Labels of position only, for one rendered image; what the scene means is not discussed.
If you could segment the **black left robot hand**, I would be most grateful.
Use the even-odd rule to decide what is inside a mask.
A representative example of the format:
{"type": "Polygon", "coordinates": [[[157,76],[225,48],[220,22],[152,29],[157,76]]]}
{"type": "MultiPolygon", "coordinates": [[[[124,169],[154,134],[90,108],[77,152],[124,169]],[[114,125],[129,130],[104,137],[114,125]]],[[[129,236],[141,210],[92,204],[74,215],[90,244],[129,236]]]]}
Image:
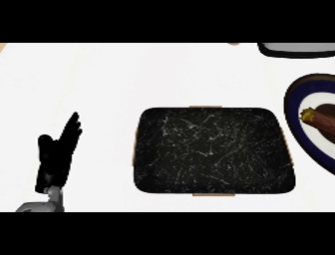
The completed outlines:
{"type": "Polygon", "coordinates": [[[73,156],[83,133],[80,115],[73,113],[59,139],[47,134],[39,137],[40,168],[36,191],[46,193],[52,186],[64,187],[68,181],[73,156]]]}

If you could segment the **black square tray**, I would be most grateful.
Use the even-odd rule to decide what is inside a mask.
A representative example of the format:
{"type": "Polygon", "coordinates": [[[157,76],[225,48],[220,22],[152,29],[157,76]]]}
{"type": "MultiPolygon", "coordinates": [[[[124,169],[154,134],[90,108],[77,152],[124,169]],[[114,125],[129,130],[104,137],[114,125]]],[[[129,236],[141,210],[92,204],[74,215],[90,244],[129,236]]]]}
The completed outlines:
{"type": "Polygon", "coordinates": [[[152,108],[141,116],[135,184],[146,193],[283,194],[296,187],[274,112],[152,108]]]}

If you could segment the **reddish brown sweet potato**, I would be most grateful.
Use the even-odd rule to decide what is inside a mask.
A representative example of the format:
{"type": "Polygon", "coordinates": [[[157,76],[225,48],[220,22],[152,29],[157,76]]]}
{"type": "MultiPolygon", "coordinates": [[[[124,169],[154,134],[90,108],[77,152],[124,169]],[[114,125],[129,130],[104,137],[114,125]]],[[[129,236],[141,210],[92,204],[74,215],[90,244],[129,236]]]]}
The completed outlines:
{"type": "Polygon", "coordinates": [[[321,114],[312,108],[305,109],[300,113],[302,121],[318,130],[335,135],[335,118],[321,114]]]}

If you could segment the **blue and white plate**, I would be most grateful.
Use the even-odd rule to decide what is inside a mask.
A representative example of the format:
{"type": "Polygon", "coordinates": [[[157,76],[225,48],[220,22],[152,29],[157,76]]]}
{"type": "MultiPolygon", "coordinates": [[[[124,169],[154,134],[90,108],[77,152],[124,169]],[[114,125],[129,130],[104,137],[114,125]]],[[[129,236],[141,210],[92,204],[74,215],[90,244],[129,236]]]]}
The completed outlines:
{"type": "Polygon", "coordinates": [[[312,108],[335,118],[335,76],[314,74],[297,79],[284,96],[284,114],[293,136],[317,163],[335,175],[335,135],[318,130],[300,119],[312,108]]]}

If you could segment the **grey and black appliance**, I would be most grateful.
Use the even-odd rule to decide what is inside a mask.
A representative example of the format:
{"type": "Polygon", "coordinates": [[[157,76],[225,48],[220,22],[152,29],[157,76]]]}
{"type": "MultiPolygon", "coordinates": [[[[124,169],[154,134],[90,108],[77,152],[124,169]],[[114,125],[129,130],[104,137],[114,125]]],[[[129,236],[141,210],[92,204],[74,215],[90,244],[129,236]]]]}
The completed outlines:
{"type": "Polygon", "coordinates": [[[259,43],[260,53],[268,57],[315,59],[335,56],[335,43],[259,43]]]}

